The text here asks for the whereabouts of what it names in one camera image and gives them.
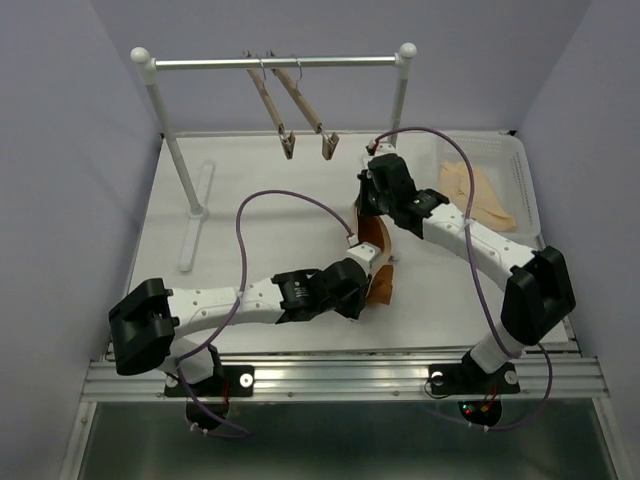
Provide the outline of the brown underwear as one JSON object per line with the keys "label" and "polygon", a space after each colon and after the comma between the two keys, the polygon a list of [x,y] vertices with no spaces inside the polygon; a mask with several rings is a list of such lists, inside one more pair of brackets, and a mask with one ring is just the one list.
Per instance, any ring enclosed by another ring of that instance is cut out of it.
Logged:
{"label": "brown underwear", "polygon": [[374,261],[366,304],[389,305],[393,292],[394,266],[391,262],[393,247],[388,229],[380,217],[363,216],[355,204],[352,205],[349,225],[360,242],[370,243],[381,250],[380,259]]}

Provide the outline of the wooden clip hanger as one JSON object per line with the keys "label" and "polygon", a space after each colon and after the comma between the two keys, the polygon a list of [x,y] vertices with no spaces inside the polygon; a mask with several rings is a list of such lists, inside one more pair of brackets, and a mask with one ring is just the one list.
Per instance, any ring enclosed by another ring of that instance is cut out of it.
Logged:
{"label": "wooden clip hanger", "polygon": [[256,59],[259,63],[258,68],[249,68],[247,69],[247,73],[276,130],[285,158],[291,160],[294,156],[295,134],[293,131],[288,132],[286,130],[284,121],[267,89],[266,67],[264,66],[264,62],[260,57],[253,55],[250,51],[244,51],[243,56],[247,59]]}
{"label": "wooden clip hanger", "polygon": [[295,60],[296,68],[298,70],[298,76],[296,79],[293,79],[284,68],[272,68],[271,72],[284,87],[313,132],[321,137],[321,155],[326,161],[330,161],[333,158],[336,147],[340,141],[339,135],[336,132],[328,132],[325,129],[320,116],[315,112],[310,102],[301,93],[299,84],[303,78],[303,68],[298,57],[293,57],[293,59]]}

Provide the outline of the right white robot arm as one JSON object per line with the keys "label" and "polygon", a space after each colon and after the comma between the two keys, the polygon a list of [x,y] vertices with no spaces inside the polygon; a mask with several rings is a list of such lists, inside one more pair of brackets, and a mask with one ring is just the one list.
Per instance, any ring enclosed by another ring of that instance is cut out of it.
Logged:
{"label": "right white robot arm", "polygon": [[534,250],[466,218],[443,194],[417,189],[396,154],[372,158],[357,178],[360,214],[388,216],[399,228],[466,260],[474,276],[486,275],[503,292],[499,321],[463,357],[460,378],[466,387],[484,389],[505,363],[574,310],[576,299],[559,250]]}

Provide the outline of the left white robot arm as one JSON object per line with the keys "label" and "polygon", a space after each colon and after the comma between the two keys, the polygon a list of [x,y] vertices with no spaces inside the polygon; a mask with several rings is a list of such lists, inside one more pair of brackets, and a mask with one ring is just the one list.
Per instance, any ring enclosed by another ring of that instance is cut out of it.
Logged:
{"label": "left white robot arm", "polygon": [[143,281],[109,312],[116,371],[152,370],[186,380],[199,393],[215,392],[223,371],[210,339],[222,326],[308,322],[327,312],[357,319],[371,280],[367,260],[346,257],[323,270],[285,272],[239,290],[170,289],[160,278]]}

